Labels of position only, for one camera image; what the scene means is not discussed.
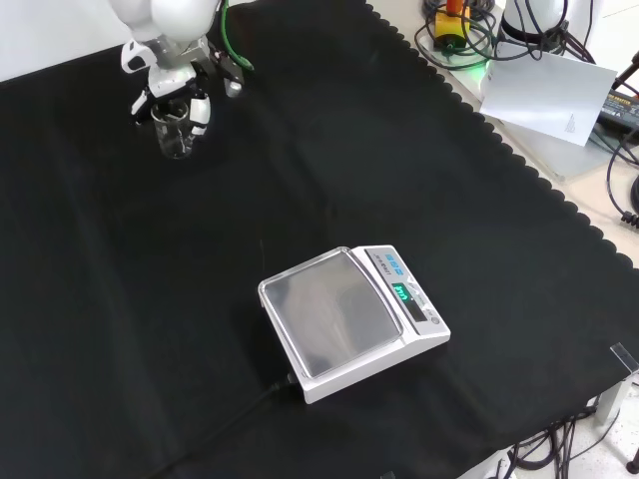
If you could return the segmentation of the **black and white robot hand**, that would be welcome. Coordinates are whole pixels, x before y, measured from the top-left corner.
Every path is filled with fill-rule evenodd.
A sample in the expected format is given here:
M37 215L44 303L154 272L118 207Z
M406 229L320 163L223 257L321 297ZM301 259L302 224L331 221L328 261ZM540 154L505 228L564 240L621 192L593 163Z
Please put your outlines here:
M130 116L136 124L151 119L154 106L164 107L172 100L183 100L189 107L191 133L202 137L211 120L212 106L206 90L206 75L191 62L163 69L152 50L130 40L121 50L121 67L127 74L148 71L148 80L140 96L131 106Z

